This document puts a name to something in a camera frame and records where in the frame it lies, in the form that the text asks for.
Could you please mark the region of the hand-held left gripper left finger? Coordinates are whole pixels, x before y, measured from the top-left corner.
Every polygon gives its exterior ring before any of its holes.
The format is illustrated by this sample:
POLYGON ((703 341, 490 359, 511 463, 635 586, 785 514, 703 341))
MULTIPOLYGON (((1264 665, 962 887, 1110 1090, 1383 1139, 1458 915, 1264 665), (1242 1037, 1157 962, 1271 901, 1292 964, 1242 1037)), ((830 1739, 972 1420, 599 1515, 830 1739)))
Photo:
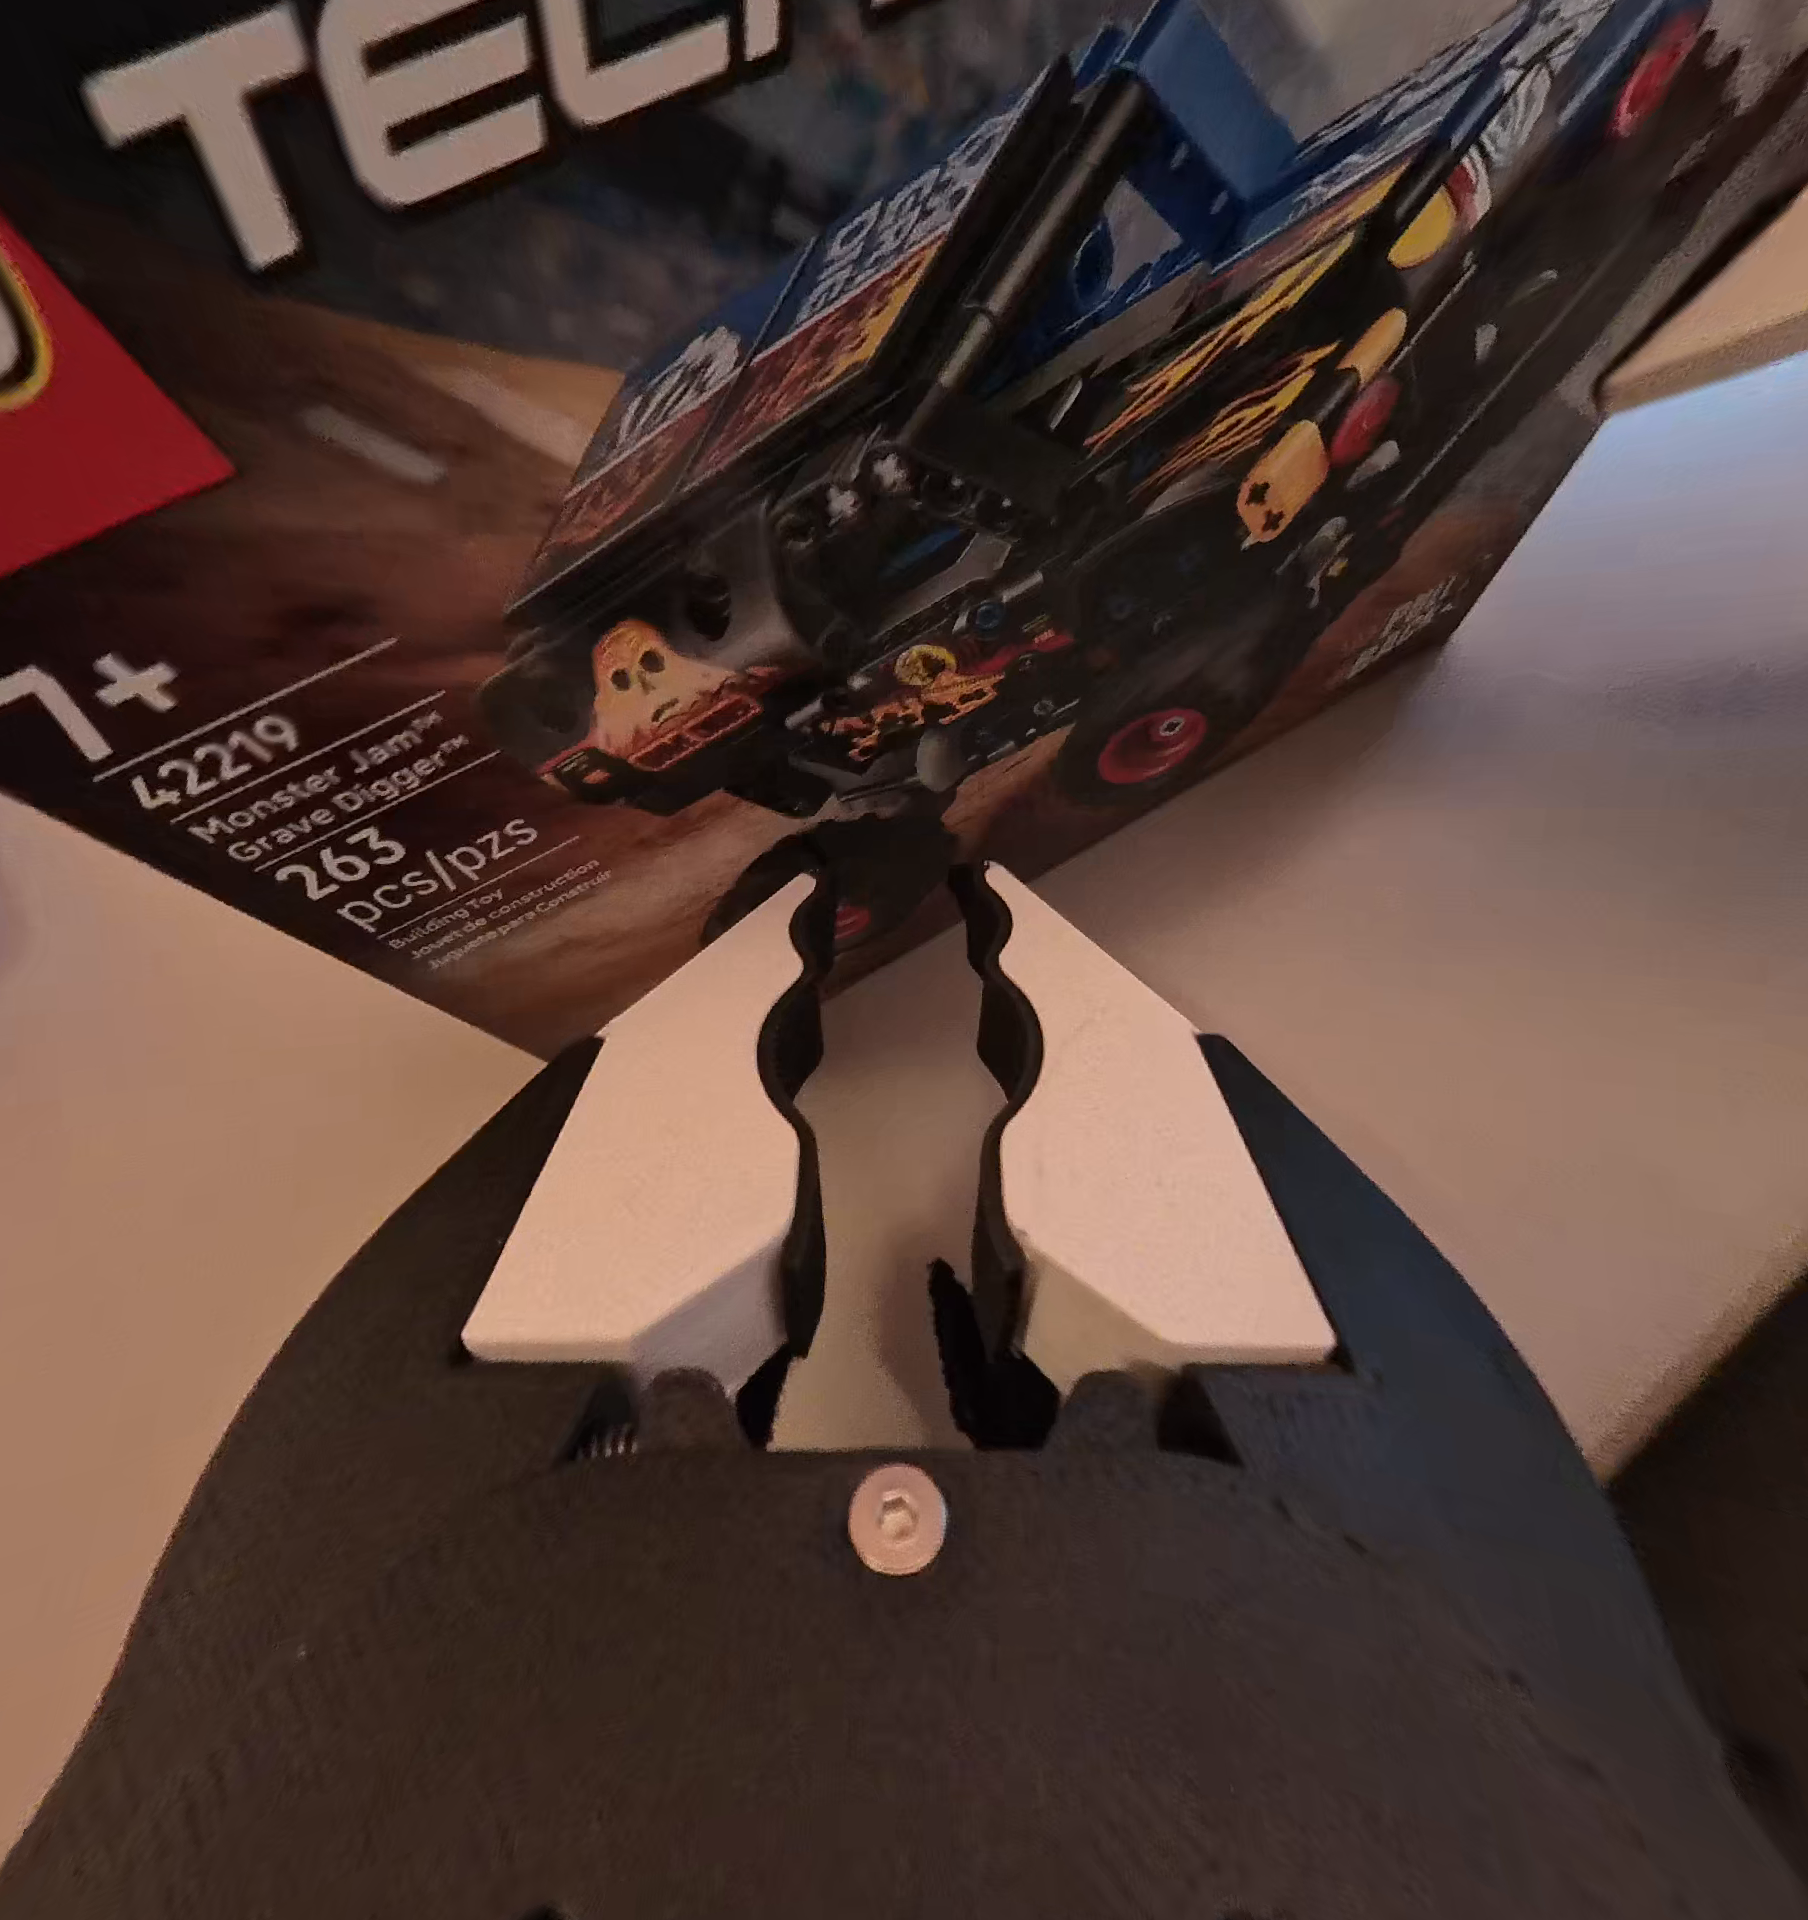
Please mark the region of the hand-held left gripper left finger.
POLYGON ((812 861, 610 1021, 470 1309, 490 1363, 701 1369, 741 1392, 826 1301, 816 1135, 836 889, 812 861))

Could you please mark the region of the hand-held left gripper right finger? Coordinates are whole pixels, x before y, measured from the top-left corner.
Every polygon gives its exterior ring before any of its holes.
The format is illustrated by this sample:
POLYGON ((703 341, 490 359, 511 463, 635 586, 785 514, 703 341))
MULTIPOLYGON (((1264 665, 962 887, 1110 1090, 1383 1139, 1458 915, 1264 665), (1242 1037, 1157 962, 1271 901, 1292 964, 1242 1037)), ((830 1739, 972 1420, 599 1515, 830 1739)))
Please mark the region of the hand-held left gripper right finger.
POLYGON ((1157 1397, 1218 1363, 1338 1352, 1194 1021, 1008 869, 952 871, 980 981, 976 1050, 1003 1093, 980 1157, 969 1277, 934 1263, 950 1413, 1033 1448, 1119 1373, 1157 1397))

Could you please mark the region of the dark toy truck box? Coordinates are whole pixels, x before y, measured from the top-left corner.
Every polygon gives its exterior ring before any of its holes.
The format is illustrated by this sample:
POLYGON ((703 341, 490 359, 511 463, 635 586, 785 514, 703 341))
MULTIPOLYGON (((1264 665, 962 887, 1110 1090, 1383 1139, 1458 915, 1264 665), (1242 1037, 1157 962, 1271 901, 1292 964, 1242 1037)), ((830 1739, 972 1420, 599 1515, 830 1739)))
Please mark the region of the dark toy truck box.
POLYGON ((554 1052, 1441 644, 1758 4, 0 4, 0 790, 554 1052))

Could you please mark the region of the grey desk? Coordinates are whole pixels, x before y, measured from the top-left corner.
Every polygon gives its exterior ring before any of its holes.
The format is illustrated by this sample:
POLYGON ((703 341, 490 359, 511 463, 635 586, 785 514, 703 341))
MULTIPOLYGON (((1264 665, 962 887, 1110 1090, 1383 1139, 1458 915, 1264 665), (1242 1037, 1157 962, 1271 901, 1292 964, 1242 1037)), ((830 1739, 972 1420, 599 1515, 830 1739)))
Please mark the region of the grey desk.
MULTIPOLYGON (((1808 352, 1606 423, 1446 647, 1036 890, 1621 1463, 1808 1263, 1808 352)), ((0 797, 0 1859, 266 1361, 533 1069, 0 797)))

